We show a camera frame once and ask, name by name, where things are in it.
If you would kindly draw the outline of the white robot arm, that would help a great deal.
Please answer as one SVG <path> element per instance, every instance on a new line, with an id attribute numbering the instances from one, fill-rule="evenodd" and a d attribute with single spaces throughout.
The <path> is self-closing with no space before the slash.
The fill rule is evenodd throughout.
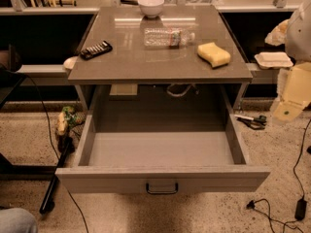
<path id="1" fill-rule="evenodd" d="M 289 19 L 283 20 L 267 34 L 271 46 L 285 45 L 285 52 L 295 61 L 311 61 L 311 0 L 303 0 Z"/>

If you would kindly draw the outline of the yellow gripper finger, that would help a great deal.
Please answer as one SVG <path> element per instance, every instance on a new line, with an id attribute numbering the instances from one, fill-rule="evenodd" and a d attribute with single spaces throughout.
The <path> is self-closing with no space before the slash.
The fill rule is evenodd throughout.
<path id="1" fill-rule="evenodd" d="M 287 19 L 280 22 L 267 34 L 264 41 L 271 46 L 280 46 L 285 43 L 289 21 Z"/>

